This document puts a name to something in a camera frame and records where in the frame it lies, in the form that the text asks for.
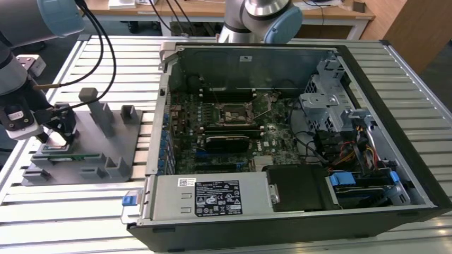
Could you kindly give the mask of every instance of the green circuit board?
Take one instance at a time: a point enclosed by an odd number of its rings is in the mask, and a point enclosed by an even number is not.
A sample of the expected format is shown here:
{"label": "green circuit board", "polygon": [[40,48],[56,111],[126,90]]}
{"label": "green circuit board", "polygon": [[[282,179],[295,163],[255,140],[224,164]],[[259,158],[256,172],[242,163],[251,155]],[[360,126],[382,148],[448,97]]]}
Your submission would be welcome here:
{"label": "green circuit board", "polygon": [[[287,124],[288,99],[276,99],[272,93],[258,92],[248,104],[206,103],[194,94],[174,93],[171,102],[176,174],[256,171],[254,159],[262,156],[271,156],[266,158],[271,158],[274,165],[300,163],[296,142]],[[208,135],[203,128],[219,126],[219,135],[223,135],[223,124],[227,127],[242,125],[244,129],[258,129],[246,152],[206,152]],[[244,130],[228,129],[227,133],[239,135]],[[216,165],[215,170],[210,170],[212,165]]]}

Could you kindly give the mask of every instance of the aluminum table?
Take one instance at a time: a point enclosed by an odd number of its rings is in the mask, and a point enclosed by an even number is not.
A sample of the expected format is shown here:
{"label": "aluminum table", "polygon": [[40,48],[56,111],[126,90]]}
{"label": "aluminum table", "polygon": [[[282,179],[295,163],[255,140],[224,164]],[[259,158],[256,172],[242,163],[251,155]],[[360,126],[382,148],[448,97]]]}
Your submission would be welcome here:
{"label": "aluminum table", "polygon": [[[134,104],[146,111],[132,180],[119,184],[22,186],[24,167],[30,165],[31,152],[36,151],[39,142],[35,139],[20,141],[0,172],[0,254],[152,253],[122,224],[122,197],[127,191],[144,185],[160,79],[160,44],[188,40],[132,36],[111,36],[111,39],[119,67],[116,83],[103,101],[110,102],[114,110],[123,104]],[[214,42],[214,38],[195,38],[190,42]],[[350,47],[444,191],[452,196],[452,115],[394,48],[378,41],[298,39],[292,43],[346,44]],[[55,82],[74,80],[87,73],[98,61],[99,51],[98,37],[78,41]],[[83,83],[48,92],[51,103],[76,104],[83,87],[96,87],[100,92],[104,91],[112,73],[111,54],[107,53],[104,57],[98,71]],[[359,92],[352,90],[364,105]],[[406,224],[374,238],[191,253],[451,253],[451,215],[448,213],[427,222]]]}

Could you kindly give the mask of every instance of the floor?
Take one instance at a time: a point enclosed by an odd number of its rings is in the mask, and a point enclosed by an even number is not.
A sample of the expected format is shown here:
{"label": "floor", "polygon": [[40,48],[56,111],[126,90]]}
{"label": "floor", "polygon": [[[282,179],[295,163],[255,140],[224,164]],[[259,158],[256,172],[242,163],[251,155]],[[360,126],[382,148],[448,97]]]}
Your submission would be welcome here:
{"label": "floor", "polygon": [[[131,35],[127,29],[127,24],[104,21],[102,22],[106,31],[110,35]],[[95,34],[96,31],[91,24],[87,24],[84,34]],[[138,35],[162,35],[162,32],[152,29],[151,22],[140,22],[140,33]],[[43,57],[47,68],[44,73],[38,78],[39,84],[51,84],[59,69],[66,61],[66,58],[71,52],[71,49],[76,43],[79,35],[71,35],[67,38],[58,38],[47,42],[47,47],[39,52]],[[23,49],[16,49],[15,54],[28,53]],[[427,70],[420,75],[427,85],[446,104],[452,110],[452,96],[451,96],[451,85],[452,85],[452,43],[444,46],[444,50],[438,55],[434,62],[430,64]],[[11,140],[6,134],[3,127],[0,126],[0,148],[14,148],[16,141]],[[4,165],[8,158],[8,154],[0,152],[0,166]]]}

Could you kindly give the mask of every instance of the desk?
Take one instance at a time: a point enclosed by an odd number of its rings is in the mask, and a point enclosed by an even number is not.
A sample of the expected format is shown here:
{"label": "desk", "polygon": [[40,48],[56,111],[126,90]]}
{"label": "desk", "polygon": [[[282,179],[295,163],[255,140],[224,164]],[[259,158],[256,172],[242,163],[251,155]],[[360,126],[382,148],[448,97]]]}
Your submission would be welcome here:
{"label": "desk", "polygon": [[[102,20],[159,21],[152,6],[138,5],[138,8],[135,9],[108,10],[108,0],[86,1],[91,11]],[[180,20],[186,21],[186,17],[178,8],[178,5],[172,0],[171,3]],[[179,0],[179,3],[192,22],[224,22],[224,3],[212,3],[200,0]],[[167,24],[176,21],[166,0],[159,0],[156,9]],[[323,24],[320,9],[303,11],[303,14],[304,25]],[[336,6],[324,8],[324,25],[346,25],[352,27],[347,37],[348,40],[358,40],[362,37],[367,23],[374,19],[374,17],[375,15],[370,10],[367,10],[366,13],[359,13],[347,11]],[[171,31],[164,26],[162,27],[162,33],[163,36],[171,36]]]}
{"label": "desk", "polygon": [[[36,151],[39,142],[35,138],[19,141],[0,171],[2,254],[154,254],[127,232],[120,216],[122,197],[128,190],[144,186],[160,80],[160,44],[166,41],[212,43],[214,38],[186,40],[180,37],[111,36],[111,40],[118,57],[118,76],[112,90],[102,101],[110,102],[112,110],[123,104],[134,104],[144,110],[132,179],[118,184],[22,186],[23,167],[30,165],[31,152]],[[292,43],[347,45],[444,191],[452,196],[452,116],[392,47],[383,46],[379,41],[295,39]],[[78,41],[55,83],[71,81],[87,73],[98,62],[99,54],[98,37]],[[48,91],[51,104],[78,103],[83,87],[96,87],[99,92],[104,91],[112,71],[108,49],[104,57],[100,69],[83,82]],[[351,89],[362,98],[356,88],[351,86]],[[196,253],[447,254],[452,245],[451,214],[422,223],[406,224],[376,237]]]}

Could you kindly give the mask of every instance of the power supply label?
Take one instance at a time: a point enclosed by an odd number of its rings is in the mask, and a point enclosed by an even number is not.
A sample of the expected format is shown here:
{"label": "power supply label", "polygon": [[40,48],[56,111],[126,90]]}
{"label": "power supply label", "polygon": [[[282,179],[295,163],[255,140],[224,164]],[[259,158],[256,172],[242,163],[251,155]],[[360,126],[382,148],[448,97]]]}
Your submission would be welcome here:
{"label": "power supply label", "polygon": [[195,184],[195,214],[198,217],[243,214],[238,180]]}

